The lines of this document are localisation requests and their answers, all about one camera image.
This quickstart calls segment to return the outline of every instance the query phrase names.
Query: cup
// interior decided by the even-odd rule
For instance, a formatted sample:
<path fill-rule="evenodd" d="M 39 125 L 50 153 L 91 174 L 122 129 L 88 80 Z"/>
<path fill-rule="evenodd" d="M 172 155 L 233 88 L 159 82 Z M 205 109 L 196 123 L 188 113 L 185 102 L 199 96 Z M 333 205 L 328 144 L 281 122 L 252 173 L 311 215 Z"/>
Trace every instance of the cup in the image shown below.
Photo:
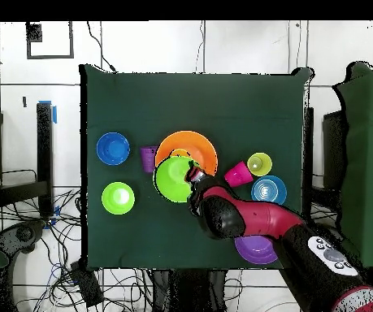
<path fill-rule="evenodd" d="M 157 148 L 157 146 L 140 147 L 141 163 L 143 164 L 143 171 L 145 173 L 153 173 L 154 171 L 154 157 Z"/>
<path fill-rule="evenodd" d="M 249 172 L 249 169 L 242 161 L 229 170 L 224 178 L 231 187 L 237 187 L 253 180 L 253 176 Z"/>
<path fill-rule="evenodd" d="M 271 171 L 273 162 L 268 154 L 254 153 L 247 160 L 249 172 L 256 176 L 264 176 Z"/>

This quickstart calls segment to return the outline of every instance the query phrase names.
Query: plate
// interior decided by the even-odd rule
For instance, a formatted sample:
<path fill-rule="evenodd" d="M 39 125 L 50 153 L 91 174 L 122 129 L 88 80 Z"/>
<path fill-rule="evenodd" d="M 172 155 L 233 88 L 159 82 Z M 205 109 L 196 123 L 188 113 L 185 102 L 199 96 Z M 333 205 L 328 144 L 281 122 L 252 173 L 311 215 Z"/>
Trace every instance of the plate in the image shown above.
<path fill-rule="evenodd" d="M 184 150 L 199 164 L 208 175 L 215 175 L 218 167 L 218 157 L 214 146 L 202 134 L 192 131 L 174 132 L 162 141 L 158 147 L 155 166 L 169 157 L 173 150 Z"/>

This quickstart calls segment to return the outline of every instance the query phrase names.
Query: green bowl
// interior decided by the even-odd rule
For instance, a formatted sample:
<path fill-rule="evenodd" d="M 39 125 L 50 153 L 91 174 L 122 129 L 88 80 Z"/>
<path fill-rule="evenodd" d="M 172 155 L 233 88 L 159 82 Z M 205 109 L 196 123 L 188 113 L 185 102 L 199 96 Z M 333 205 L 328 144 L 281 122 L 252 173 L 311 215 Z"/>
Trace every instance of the green bowl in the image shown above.
<path fill-rule="evenodd" d="M 108 184 L 102 192 L 104 208 L 113 215 L 124 215 L 134 206 L 134 192 L 123 182 Z"/>
<path fill-rule="evenodd" d="M 156 190 L 172 202 L 186 202 L 192 192 L 184 180 L 190 166 L 189 162 L 199 166 L 189 157 L 172 156 L 164 159 L 154 170 L 153 180 Z"/>

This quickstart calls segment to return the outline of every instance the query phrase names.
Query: white floor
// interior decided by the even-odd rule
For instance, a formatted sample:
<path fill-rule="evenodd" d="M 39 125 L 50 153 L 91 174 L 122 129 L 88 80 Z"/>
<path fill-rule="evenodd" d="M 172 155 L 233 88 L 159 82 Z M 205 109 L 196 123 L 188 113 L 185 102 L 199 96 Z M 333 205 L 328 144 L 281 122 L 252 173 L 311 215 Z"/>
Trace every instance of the white floor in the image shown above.
<path fill-rule="evenodd" d="M 89 22 L 92 34 L 102 42 L 103 55 L 119 72 L 202 72 L 203 48 L 201 21 Z M 65 22 L 41 22 L 43 42 L 32 43 L 33 54 L 68 54 L 68 29 Z M 24 23 L 0 23 L 0 107 L 4 114 L 2 164 L 4 171 L 35 169 L 36 103 L 50 100 L 57 106 L 54 131 L 54 193 L 60 195 L 80 188 L 80 77 L 78 64 L 91 63 L 104 69 L 97 42 L 89 35 L 86 22 L 73 22 L 74 59 L 32 59 L 26 55 Z M 296 67 L 309 66 L 315 77 L 310 87 L 310 106 L 314 107 L 314 173 L 323 174 L 321 120 L 323 115 L 340 109 L 331 86 L 345 78 L 345 69 L 353 61 L 373 64 L 373 21 L 207 21 L 206 73 L 257 72 L 285 74 Z M 26 97 L 27 106 L 23 105 Z M 5 175 L 4 184 L 32 180 L 31 172 Z M 322 183 L 320 177 L 314 183 Z M 20 203 L 18 209 L 32 207 Z M 15 222 L 8 219 L 5 207 L 0 230 Z M 63 213 L 78 215 L 73 201 Z M 68 235 L 80 238 L 74 227 Z M 58 244 L 50 230 L 43 239 L 50 247 L 51 259 L 58 262 Z M 69 262 L 80 256 L 80 242 L 67 240 Z M 46 285 L 54 282 L 52 266 L 45 245 L 39 241 L 29 255 L 21 254 L 14 275 L 14 294 L 21 312 L 32 312 Z M 130 270 L 104 269 L 98 272 L 105 295 L 111 300 L 139 297 L 134 278 L 122 284 L 118 280 L 133 276 Z M 225 298 L 229 312 L 300 312 L 298 305 L 278 271 L 230 271 Z M 63 292 L 62 304 L 70 300 Z M 79 293 L 73 293 L 75 301 Z M 121 307 L 104 303 L 104 312 L 118 312 Z M 142 311 L 144 299 L 134 303 Z M 87 312 L 78 305 L 79 312 Z M 58 308 L 44 301 L 39 312 L 76 312 L 72 306 Z"/>

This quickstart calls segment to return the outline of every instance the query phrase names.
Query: bowl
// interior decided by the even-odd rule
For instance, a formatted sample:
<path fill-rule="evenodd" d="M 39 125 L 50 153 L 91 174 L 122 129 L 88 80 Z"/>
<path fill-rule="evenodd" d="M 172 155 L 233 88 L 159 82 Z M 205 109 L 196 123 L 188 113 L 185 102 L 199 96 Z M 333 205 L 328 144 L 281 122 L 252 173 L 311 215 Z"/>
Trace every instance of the bowl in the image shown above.
<path fill-rule="evenodd" d="M 97 143 L 97 155 L 107 165 L 123 163 L 130 153 L 130 145 L 124 135 L 108 132 L 102 135 Z"/>
<path fill-rule="evenodd" d="M 253 184 L 251 198 L 254 201 L 267 201 L 283 205 L 286 201 L 287 189 L 284 182 L 275 175 L 265 175 Z"/>
<path fill-rule="evenodd" d="M 265 236 L 242 236 L 235 240 L 236 251 L 253 264 L 268 264 L 277 259 L 270 239 Z"/>
<path fill-rule="evenodd" d="M 192 192 L 190 184 L 184 180 L 193 159 L 183 156 L 171 156 L 164 159 L 154 170 L 154 187 L 167 200 L 186 202 Z"/>
<path fill-rule="evenodd" d="M 101 197 L 104 208 L 113 215 L 124 215 L 134 206 L 134 192 L 123 182 L 108 184 Z"/>

